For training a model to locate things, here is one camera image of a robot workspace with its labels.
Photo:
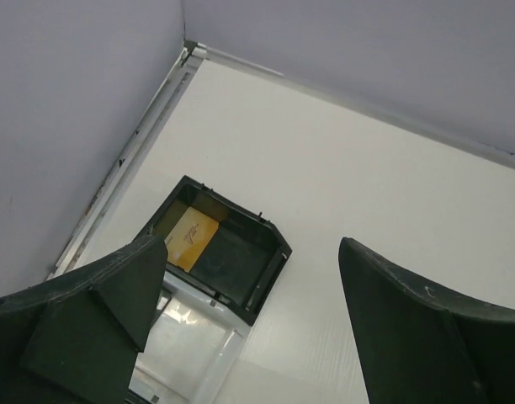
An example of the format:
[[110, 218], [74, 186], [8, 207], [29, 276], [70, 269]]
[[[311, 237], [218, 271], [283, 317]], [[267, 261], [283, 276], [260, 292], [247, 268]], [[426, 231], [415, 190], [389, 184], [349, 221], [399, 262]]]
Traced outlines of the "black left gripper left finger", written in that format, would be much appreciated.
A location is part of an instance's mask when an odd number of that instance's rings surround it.
[[0, 297], [0, 403], [122, 403], [145, 350], [167, 249], [145, 236]]

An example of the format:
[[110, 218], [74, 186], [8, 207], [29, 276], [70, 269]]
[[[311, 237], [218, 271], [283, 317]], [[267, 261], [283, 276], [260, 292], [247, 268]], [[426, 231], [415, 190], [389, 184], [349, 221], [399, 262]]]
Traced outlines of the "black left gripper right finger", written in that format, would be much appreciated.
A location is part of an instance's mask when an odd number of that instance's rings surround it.
[[344, 237], [343, 293], [372, 403], [515, 403], [515, 310]]

